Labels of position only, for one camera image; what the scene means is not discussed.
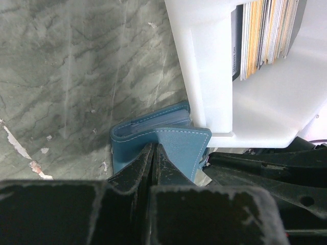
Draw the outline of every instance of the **white plastic box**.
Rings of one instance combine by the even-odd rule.
[[[194,125],[213,133],[208,147],[287,147],[327,99],[327,1],[307,1],[286,59],[233,82],[230,14],[250,1],[165,1]]]

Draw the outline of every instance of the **blue wallet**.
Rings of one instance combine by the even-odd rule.
[[[114,174],[135,160],[147,143],[160,143],[170,161],[191,181],[194,181],[200,160],[212,136],[209,129],[195,128],[187,121],[177,121],[173,125],[144,126],[149,120],[161,120],[170,113],[190,113],[188,102],[155,111],[134,120],[123,122],[111,129],[111,147]]]

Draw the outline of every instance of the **screw hole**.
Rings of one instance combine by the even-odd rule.
[[[312,197],[301,197],[300,203],[306,207],[310,207],[315,204],[315,200]]]

